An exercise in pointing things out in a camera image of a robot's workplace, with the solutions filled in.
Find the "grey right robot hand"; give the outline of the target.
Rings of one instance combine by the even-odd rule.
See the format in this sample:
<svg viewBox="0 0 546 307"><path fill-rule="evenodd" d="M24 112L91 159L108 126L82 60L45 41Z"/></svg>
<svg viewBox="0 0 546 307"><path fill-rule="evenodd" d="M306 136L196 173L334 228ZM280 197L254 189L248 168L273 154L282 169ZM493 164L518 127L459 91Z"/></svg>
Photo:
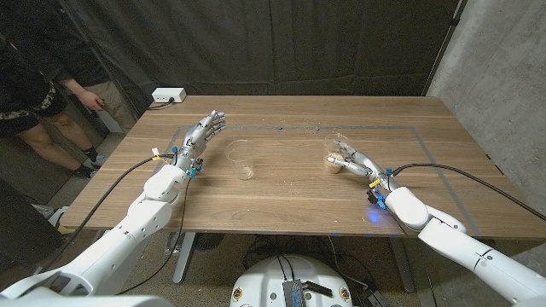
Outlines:
<svg viewBox="0 0 546 307"><path fill-rule="evenodd" d="M354 175L367 177L371 182L379 181L379 185L389 192L400 187L366 154L355 150L350 144L340 139L334 139L333 144L334 152L341 157L336 158L331 154L327 157L329 163L345 167Z"/></svg>

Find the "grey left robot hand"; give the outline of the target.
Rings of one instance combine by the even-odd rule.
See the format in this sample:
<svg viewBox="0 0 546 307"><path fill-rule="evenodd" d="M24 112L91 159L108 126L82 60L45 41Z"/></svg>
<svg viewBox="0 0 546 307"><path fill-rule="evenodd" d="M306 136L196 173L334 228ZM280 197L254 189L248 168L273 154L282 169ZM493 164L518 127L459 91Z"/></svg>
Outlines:
<svg viewBox="0 0 546 307"><path fill-rule="evenodd" d="M175 166L186 171L190 163L197 159L206 149L206 144L225 128L226 116L222 112L212 110L205 118L192 125L183 137L178 149Z"/></svg>

